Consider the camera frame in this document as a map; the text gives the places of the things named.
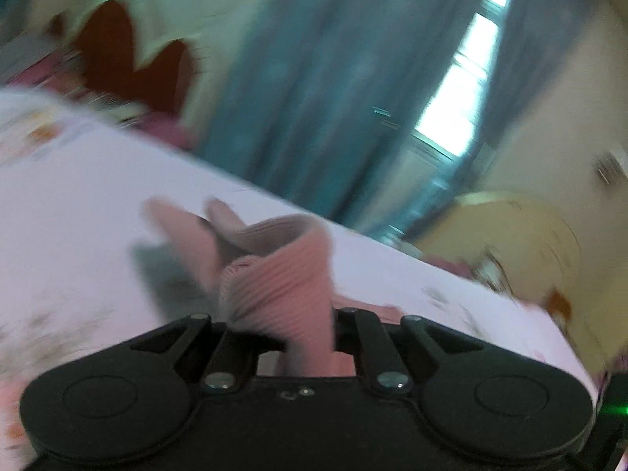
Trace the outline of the pink knit sweater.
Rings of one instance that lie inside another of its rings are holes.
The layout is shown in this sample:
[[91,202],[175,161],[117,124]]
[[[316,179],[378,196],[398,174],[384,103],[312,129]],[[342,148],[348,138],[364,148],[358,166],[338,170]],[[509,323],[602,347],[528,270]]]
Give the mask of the pink knit sweater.
[[335,350],[335,309],[364,309],[385,323],[403,315],[338,294],[331,272],[331,238],[323,222],[304,214],[245,225],[213,199],[199,217],[166,200],[145,204],[175,258],[214,302],[218,319],[235,332],[276,338],[287,349],[279,375],[348,376],[349,359]]

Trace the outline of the pile of clothes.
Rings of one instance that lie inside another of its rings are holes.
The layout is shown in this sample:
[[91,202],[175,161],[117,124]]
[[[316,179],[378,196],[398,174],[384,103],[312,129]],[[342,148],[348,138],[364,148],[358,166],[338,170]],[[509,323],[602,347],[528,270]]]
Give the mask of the pile of clothes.
[[1,85],[38,87],[68,97],[82,94],[82,53],[48,35],[19,35],[1,46]]

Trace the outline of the white floral bed sheet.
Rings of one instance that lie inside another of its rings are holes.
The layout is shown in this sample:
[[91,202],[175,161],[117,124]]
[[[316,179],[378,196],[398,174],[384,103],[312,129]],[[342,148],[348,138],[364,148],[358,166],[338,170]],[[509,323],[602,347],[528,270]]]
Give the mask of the white floral bed sheet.
[[[41,90],[1,93],[1,465],[31,462],[17,402],[36,375],[175,319],[214,314],[149,222],[159,197],[191,213],[220,199],[245,222],[295,207]],[[328,225],[336,290],[395,306],[591,384],[544,312]]]

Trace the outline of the cream round footboard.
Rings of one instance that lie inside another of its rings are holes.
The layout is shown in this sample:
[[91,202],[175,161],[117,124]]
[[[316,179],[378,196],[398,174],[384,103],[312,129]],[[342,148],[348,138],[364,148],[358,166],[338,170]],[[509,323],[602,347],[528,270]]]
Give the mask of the cream round footboard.
[[517,192],[474,192],[453,200],[412,240],[425,255],[464,263],[494,290],[544,307],[566,327],[567,291],[578,279],[581,250],[556,207]]

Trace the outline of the bright window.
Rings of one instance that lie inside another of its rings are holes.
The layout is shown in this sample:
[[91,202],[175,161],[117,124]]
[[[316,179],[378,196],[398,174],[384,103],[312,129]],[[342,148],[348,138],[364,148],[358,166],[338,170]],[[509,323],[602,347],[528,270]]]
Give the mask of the bright window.
[[415,136],[448,157],[463,155],[473,141],[508,2],[482,0],[446,75],[416,122]]

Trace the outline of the blue-grey middle curtain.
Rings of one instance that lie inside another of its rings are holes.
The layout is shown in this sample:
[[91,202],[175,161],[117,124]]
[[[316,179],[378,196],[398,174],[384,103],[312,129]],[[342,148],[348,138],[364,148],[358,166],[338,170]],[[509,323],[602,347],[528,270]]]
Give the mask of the blue-grey middle curtain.
[[266,0],[201,159],[353,225],[482,0]]

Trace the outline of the blue-grey curtain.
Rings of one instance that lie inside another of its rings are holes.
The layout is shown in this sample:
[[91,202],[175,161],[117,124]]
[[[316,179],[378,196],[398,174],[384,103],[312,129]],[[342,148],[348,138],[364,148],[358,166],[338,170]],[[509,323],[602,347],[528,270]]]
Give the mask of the blue-grey curtain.
[[353,225],[482,0],[266,0],[201,159]]
[[471,145],[364,234],[383,243],[418,237],[456,196],[471,192],[491,167],[510,126],[541,96],[566,61],[597,2],[508,0]]

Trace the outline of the magenta pillow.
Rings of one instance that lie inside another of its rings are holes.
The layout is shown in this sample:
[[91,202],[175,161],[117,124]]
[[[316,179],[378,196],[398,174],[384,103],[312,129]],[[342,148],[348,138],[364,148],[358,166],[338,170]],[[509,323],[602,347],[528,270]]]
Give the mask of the magenta pillow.
[[183,151],[190,151],[195,145],[192,131],[172,114],[149,112],[120,120],[118,124]]

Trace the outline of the red heart-shaped headboard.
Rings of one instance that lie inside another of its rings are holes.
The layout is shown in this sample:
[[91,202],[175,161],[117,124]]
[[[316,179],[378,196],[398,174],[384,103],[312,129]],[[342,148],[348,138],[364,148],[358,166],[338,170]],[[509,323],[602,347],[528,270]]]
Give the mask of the red heart-shaped headboard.
[[68,97],[91,103],[105,115],[120,120],[162,112],[184,122],[184,108],[193,89],[199,62],[186,38],[167,39],[139,57],[139,28],[131,0],[104,0],[87,12],[76,31],[65,12],[52,17],[45,34],[82,53],[86,90]]

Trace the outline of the blue-grey right curtain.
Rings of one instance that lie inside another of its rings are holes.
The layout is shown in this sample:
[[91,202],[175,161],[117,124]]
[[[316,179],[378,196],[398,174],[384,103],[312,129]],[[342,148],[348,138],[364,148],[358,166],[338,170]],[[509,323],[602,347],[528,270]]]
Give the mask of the blue-grey right curtain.
[[418,237],[456,196],[471,192],[491,167],[510,126],[541,96],[566,61],[597,2],[508,0],[471,145],[364,234],[383,243]]

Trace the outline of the wall socket fixture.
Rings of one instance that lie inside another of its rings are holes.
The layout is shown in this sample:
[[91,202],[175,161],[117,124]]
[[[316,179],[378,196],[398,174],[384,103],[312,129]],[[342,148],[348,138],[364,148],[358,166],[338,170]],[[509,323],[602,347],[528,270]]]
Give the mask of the wall socket fixture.
[[626,181],[628,177],[628,154],[623,147],[615,148],[595,157],[594,169],[606,187]]

